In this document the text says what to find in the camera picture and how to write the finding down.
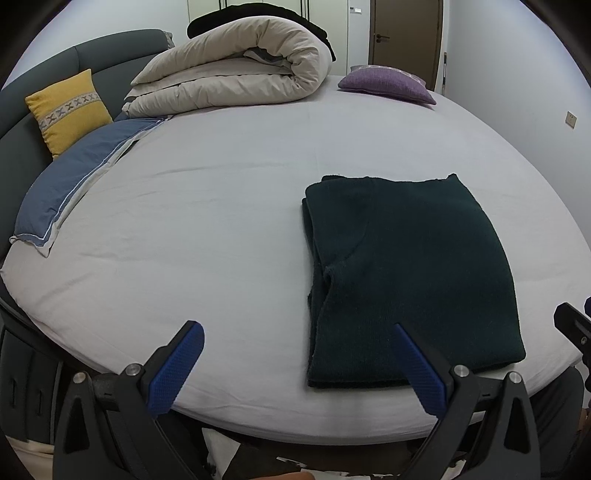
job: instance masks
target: folded sweater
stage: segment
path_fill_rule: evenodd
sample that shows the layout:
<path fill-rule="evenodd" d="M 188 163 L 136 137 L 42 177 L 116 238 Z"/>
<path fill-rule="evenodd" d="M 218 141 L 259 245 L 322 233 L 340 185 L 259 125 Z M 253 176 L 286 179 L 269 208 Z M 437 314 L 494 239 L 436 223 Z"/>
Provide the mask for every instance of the folded sweater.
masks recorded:
<path fill-rule="evenodd" d="M 451 365 L 478 371 L 525 358 L 505 252 L 455 174 L 325 177 L 306 189 L 303 215 L 314 263 L 310 386 L 403 382 L 391 345 L 398 322 Z"/>

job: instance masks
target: beige comforter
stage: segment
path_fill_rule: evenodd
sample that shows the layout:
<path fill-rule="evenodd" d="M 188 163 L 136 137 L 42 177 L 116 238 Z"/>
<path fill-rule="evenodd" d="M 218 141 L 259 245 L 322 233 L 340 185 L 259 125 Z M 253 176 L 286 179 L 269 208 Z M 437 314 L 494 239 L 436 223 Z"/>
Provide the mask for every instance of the beige comforter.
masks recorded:
<path fill-rule="evenodd" d="M 132 81 L 123 111 L 139 118 L 291 102 L 314 93 L 331 63 L 328 47 L 301 25 L 242 18 L 155 56 Z"/>

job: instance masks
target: mattress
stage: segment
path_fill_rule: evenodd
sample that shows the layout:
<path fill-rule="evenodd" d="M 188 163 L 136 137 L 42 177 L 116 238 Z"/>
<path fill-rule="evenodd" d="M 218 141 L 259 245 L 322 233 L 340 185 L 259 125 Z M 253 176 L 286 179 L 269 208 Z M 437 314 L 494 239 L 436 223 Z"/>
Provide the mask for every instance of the mattress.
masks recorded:
<path fill-rule="evenodd" d="M 542 175 L 469 112 L 345 93 L 209 109 L 163 123 L 94 184 L 48 258 L 16 242 L 2 278 L 53 341 L 88 365 L 145 362 L 187 319 L 204 352 L 175 409 L 294 443 L 354 445 L 427 434 L 409 387 L 306 386 L 311 258 L 301 215 L 323 175 L 421 181 L 456 173 L 489 216 L 515 281 L 530 393 L 578 360 L 553 326 L 582 307 L 591 253 Z"/>

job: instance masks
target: black blanket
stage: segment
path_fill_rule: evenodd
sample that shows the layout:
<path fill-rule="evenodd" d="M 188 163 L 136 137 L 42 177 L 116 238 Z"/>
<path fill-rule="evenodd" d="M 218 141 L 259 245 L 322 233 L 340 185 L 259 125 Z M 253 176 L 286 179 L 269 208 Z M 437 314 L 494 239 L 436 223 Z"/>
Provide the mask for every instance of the black blanket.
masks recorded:
<path fill-rule="evenodd" d="M 335 53 L 330 45 L 328 34 L 322 30 L 318 25 L 306 20 L 301 15 L 298 15 L 293 10 L 288 8 L 278 7 L 271 4 L 263 4 L 260 2 L 242 5 L 231 5 L 221 10 L 216 10 L 202 17 L 193 20 L 187 27 L 187 36 L 195 38 L 202 33 L 209 32 L 220 25 L 233 22 L 245 17 L 280 17 L 292 22 L 300 24 L 305 29 L 309 30 L 314 36 L 324 43 L 330 50 L 333 61 L 336 61 Z"/>

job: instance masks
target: light switch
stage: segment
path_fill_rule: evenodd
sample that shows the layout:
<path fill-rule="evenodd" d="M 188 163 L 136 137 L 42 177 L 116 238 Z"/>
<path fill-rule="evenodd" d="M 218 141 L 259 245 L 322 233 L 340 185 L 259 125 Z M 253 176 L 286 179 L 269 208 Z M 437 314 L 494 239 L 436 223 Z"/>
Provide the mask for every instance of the light switch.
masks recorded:
<path fill-rule="evenodd" d="M 575 117 L 572 113 L 567 112 L 566 113 L 566 124 L 572 128 L 574 128 L 574 125 L 577 123 L 577 117 Z"/>

